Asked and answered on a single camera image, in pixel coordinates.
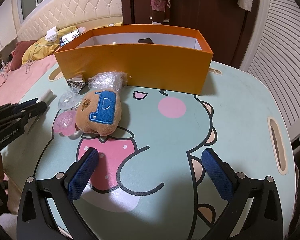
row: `tufted cream headboard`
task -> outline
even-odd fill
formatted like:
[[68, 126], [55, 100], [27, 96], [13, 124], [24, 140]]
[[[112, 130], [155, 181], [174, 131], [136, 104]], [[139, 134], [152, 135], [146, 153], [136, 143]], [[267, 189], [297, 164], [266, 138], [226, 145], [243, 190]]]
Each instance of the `tufted cream headboard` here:
[[122, 22], [121, 0], [53, 0], [23, 22], [17, 35], [18, 41], [37, 40], [54, 26], [91, 29], [117, 22]]

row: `orange box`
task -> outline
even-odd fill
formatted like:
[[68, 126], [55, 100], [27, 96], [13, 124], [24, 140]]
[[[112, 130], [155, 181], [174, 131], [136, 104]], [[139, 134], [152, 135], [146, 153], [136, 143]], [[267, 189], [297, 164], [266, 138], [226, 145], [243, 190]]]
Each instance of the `orange box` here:
[[[155, 44], [139, 44], [151, 38]], [[66, 79], [123, 71], [128, 85], [200, 94], [213, 52], [198, 30], [121, 25], [87, 31], [55, 53]]]

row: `brown plush toy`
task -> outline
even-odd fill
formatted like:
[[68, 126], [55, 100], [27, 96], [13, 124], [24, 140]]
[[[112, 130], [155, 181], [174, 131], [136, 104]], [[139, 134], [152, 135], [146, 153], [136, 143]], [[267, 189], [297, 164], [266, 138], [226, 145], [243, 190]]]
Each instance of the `brown plush toy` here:
[[119, 94], [113, 90], [87, 93], [76, 113], [77, 127], [85, 133], [107, 136], [115, 131], [121, 119]]

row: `phone screen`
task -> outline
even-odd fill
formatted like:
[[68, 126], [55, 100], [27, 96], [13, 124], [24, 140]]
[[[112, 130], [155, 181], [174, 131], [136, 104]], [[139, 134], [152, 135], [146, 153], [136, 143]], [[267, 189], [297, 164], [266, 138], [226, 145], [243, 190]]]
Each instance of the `phone screen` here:
[[63, 46], [79, 36], [79, 30], [75, 30], [60, 38], [60, 46]]

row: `silver cone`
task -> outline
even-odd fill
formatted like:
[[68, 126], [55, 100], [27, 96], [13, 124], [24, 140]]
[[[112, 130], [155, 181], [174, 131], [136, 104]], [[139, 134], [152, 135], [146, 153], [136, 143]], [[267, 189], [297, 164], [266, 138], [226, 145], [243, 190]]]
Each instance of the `silver cone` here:
[[73, 78], [67, 79], [67, 84], [74, 93], [79, 93], [86, 85], [86, 81], [82, 74], [78, 74]]

